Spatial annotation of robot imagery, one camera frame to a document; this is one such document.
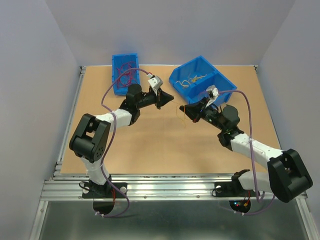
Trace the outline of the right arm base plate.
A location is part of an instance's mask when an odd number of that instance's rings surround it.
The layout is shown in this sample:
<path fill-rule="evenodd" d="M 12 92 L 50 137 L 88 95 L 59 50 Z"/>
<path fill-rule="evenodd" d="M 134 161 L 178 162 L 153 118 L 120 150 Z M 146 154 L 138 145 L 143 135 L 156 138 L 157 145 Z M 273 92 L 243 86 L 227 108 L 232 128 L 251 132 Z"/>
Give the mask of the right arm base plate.
<path fill-rule="evenodd" d="M 214 183 L 211 195 L 217 198 L 244 198 L 255 197 L 253 190 L 245 190 L 239 183 L 232 181 L 218 181 Z"/>

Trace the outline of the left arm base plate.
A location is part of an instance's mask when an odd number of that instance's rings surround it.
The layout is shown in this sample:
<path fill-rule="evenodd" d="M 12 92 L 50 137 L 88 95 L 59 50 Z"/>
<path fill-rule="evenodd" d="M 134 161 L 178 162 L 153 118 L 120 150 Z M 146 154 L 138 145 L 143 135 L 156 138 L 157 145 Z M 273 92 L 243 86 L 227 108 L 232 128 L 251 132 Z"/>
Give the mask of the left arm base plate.
<path fill-rule="evenodd" d="M 82 189 L 83 199 L 124 199 L 125 197 L 115 190 L 107 182 L 104 185 L 96 184 L 92 181 L 81 181 L 79 187 Z"/>

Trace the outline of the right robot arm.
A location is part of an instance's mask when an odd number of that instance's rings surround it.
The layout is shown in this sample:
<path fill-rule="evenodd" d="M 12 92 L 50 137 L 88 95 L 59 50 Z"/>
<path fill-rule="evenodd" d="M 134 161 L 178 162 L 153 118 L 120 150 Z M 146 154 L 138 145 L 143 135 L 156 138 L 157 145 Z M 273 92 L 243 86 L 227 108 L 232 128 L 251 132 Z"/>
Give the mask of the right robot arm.
<path fill-rule="evenodd" d="M 207 102 L 204 97 L 199 102 L 181 105 L 179 109 L 193 123 L 204 120 L 218 128 L 221 132 L 217 137 L 223 147 L 250 158 L 266 169 L 266 172 L 244 169 L 234 173 L 230 181 L 218 184 L 212 191 L 215 197 L 237 197 L 246 191 L 262 191 L 288 203 L 313 186 L 313 180 L 296 150 L 276 149 L 250 138 L 238 128 L 240 118 L 234 106 L 227 105 L 218 110 L 208 106 Z"/>

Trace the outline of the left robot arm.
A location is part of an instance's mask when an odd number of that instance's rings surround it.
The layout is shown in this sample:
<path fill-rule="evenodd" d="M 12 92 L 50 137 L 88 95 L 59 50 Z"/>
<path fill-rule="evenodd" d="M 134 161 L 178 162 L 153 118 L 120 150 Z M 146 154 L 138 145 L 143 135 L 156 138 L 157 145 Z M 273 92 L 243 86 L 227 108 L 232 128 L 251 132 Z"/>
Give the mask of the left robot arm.
<path fill-rule="evenodd" d="M 89 182 L 100 197 L 111 193 L 111 176 L 104 166 L 104 157 L 115 138 L 118 128 L 133 125 L 140 116 L 140 109 L 155 105 L 160 109 L 171 102 L 174 96 L 161 88 L 149 87 L 143 92 L 135 83 L 128 87 L 124 101 L 117 110 L 103 114 L 84 114 L 70 141 L 69 149 L 81 158 L 89 174 Z"/>

